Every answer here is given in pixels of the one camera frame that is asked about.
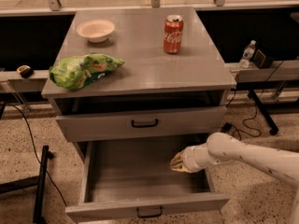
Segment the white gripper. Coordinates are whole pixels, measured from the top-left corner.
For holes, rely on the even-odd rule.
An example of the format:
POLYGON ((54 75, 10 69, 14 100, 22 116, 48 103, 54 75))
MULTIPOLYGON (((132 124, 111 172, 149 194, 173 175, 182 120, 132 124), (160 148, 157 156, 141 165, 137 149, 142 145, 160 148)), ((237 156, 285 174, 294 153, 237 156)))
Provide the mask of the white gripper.
POLYGON ((186 147, 170 161, 172 171, 180 173, 197 173, 208 167, 211 159, 207 145, 186 147))

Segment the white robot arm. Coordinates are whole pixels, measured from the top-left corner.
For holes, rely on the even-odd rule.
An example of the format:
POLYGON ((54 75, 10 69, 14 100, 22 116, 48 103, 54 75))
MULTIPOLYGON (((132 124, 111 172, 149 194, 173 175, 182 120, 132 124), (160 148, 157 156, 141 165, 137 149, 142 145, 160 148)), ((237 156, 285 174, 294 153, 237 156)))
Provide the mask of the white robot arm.
POLYGON ((299 153, 244 143, 227 133, 213 133, 204 144, 188 146, 170 161, 172 171, 198 173, 210 166, 241 161, 296 188, 290 224, 299 224, 299 153))

